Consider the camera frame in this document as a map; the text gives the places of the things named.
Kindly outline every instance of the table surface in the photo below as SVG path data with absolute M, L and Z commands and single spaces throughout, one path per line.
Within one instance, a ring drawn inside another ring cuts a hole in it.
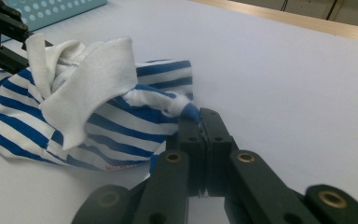
M 292 189 L 324 183 L 358 200 L 358 40 L 185 0 L 110 0 L 37 33 L 53 44 L 130 36 L 137 62 L 190 60 L 196 105 L 220 113 L 240 148 Z M 0 156 L 0 223 L 70 223 L 98 187 L 146 173 Z M 191 199 L 189 223 L 228 223 L 223 199 Z

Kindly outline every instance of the garment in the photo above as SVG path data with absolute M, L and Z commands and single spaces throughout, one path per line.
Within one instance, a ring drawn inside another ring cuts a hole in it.
M 179 116 L 199 122 L 189 61 L 135 64 L 128 38 L 43 43 L 27 41 L 29 68 L 0 71 L 2 155 L 123 169 L 161 151 Z

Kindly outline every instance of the striped cloth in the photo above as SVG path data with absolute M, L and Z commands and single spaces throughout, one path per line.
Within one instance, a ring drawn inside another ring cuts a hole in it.
M 161 107 L 166 100 L 193 99 L 189 61 L 136 64 L 138 84 L 98 107 L 87 124 L 87 139 L 62 150 L 62 134 L 44 119 L 44 101 L 27 69 L 0 71 L 0 153 L 8 158 L 113 171 L 148 161 L 177 132 L 177 118 Z M 186 104 L 181 116 L 199 120 Z

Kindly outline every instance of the white tabletop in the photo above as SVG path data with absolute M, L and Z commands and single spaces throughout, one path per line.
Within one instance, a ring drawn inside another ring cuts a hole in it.
M 324 183 L 358 200 L 358 40 L 185 0 L 110 0 L 37 33 L 53 44 L 130 36 L 137 62 L 189 59 L 196 105 L 220 113 L 240 148 L 292 189 Z M 98 187 L 146 173 L 0 156 L 0 223 L 70 223 Z M 228 223 L 222 201 L 191 199 L 189 223 Z

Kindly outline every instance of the wooden strip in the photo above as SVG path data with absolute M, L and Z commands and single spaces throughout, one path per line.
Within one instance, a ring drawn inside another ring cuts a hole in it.
M 231 2 L 228 0 L 190 0 L 197 3 L 206 4 L 214 7 L 226 8 L 244 14 L 254 15 L 270 19 L 273 21 L 284 22 L 294 26 L 304 27 L 315 31 L 320 31 L 332 35 L 341 35 L 358 40 L 358 26 L 344 24 L 335 21 L 325 21 L 312 17 L 301 16 L 293 13 L 281 12 L 278 10 L 256 7 L 243 3 Z

